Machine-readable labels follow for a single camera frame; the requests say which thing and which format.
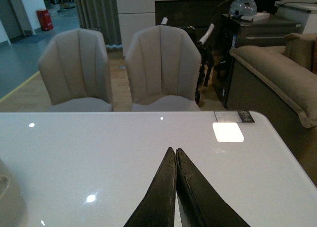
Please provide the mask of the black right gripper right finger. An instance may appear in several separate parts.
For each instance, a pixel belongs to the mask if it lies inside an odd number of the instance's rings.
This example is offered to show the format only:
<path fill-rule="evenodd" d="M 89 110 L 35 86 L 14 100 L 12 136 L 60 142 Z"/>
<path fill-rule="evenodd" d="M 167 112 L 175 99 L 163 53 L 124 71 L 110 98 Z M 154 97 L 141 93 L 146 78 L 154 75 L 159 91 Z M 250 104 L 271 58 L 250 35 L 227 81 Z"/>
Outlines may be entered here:
<path fill-rule="evenodd" d="M 176 192 L 182 224 L 187 227 L 248 227 L 216 192 L 182 149 L 176 151 Z"/>

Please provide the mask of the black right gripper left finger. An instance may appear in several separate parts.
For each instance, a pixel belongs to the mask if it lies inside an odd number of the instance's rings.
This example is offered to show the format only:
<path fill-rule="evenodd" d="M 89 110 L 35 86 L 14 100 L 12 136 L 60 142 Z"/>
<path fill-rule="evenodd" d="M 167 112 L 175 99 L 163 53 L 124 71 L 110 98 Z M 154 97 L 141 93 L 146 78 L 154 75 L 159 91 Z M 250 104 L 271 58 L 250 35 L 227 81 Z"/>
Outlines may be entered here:
<path fill-rule="evenodd" d="M 177 163 L 169 147 L 144 196 L 126 227 L 172 227 L 175 218 Z"/>

